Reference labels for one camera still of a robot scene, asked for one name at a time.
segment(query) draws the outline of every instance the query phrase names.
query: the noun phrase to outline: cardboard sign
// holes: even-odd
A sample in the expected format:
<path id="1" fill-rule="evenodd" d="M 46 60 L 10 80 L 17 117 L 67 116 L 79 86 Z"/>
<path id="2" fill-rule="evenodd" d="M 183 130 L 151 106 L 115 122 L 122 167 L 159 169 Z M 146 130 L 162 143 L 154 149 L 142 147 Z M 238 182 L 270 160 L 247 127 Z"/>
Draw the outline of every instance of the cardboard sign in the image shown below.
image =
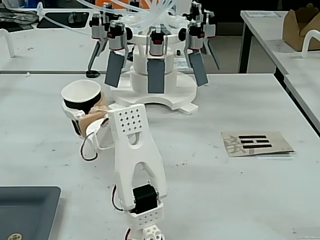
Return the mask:
<path id="1" fill-rule="evenodd" d="M 229 157 L 294 152 L 278 131 L 224 131 L 222 138 Z"/>

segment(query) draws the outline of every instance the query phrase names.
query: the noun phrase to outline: electrical wire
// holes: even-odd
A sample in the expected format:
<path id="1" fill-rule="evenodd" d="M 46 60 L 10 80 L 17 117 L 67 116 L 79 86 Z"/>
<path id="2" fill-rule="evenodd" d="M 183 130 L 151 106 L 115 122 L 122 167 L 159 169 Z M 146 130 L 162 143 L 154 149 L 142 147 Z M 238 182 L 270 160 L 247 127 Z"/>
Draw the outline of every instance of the electrical wire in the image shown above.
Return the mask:
<path id="1" fill-rule="evenodd" d="M 119 208 L 119 207 L 117 207 L 116 204 L 115 204 L 116 189 L 117 189 L 117 186 L 114 185 L 114 186 L 113 186 L 113 189 L 112 189 L 111 202 L 112 202 L 113 207 L 114 207 L 116 210 L 118 210 L 118 211 L 120 211 L 120 212 L 123 212 L 124 210 L 121 209 L 121 208 Z"/>
<path id="2" fill-rule="evenodd" d="M 130 232 L 131 232 L 131 228 L 128 228 L 128 230 L 125 233 L 124 240 L 128 240 Z"/>
<path id="3" fill-rule="evenodd" d="M 92 134 L 94 134 L 94 133 L 95 133 L 95 132 L 93 131 L 93 132 L 89 133 L 87 136 L 85 136 L 85 138 L 84 138 L 84 140 L 83 140 L 83 142 L 82 142 L 81 148 L 80 148 L 81 157 L 82 157 L 83 160 L 85 160 L 85 161 L 87 161 L 87 162 L 94 161 L 94 160 L 96 160 L 96 159 L 98 158 L 98 153 L 97 153 L 97 152 L 95 153 L 95 157 L 93 157 L 93 158 L 86 158 L 86 157 L 84 156 L 85 143 L 86 143 L 86 141 L 88 140 L 88 138 L 89 138 Z"/>

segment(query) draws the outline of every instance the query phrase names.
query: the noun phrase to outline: robotic arm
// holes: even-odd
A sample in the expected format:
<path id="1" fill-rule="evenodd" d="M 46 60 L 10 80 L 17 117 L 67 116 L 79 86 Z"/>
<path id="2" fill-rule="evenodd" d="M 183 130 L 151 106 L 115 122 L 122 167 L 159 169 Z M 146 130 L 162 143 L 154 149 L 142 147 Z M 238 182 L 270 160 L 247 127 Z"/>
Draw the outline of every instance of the robotic arm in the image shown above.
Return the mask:
<path id="1" fill-rule="evenodd" d="M 81 119 L 80 111 L 63 105 L 67 117 Z M 130 239 L 165 240 L 157 224 L 164 219 L 167 180 L 161 155 L 151 135 L 143 104 L 109 110 L 104 119 L 88 127 L 87 141 L 97 153 L 106 143 L 114 142 L 115 185 L 121 208 L 127 218 Z M 137 164 L 142 164 L 150 183 L 133 188 Z"/>

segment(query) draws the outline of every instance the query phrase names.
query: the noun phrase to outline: perforated plate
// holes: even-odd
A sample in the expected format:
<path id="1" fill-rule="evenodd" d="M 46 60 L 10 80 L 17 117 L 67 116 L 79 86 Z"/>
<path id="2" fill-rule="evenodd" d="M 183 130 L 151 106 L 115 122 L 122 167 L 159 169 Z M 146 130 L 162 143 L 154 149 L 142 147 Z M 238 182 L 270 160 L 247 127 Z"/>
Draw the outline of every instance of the perforated plate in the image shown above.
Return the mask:
<path id="1" fill-rule="evenodd" d="M 144 120 L 138 106 L 118 110 L 114 115 L 118 119 L 121 132 L 126 135 L 141 132 L 143 129 Z"/>

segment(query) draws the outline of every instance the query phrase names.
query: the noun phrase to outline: tray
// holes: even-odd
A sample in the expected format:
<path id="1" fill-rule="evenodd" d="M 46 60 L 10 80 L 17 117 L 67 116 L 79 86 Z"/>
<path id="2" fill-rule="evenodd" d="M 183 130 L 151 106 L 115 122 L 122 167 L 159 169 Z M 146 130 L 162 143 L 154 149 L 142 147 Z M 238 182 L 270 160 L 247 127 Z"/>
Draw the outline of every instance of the tray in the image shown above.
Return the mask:
<path id="1" fill-rule="evenodd" d="M 48 240 L 61 189 L 0 187 L 0 240 Z"/>

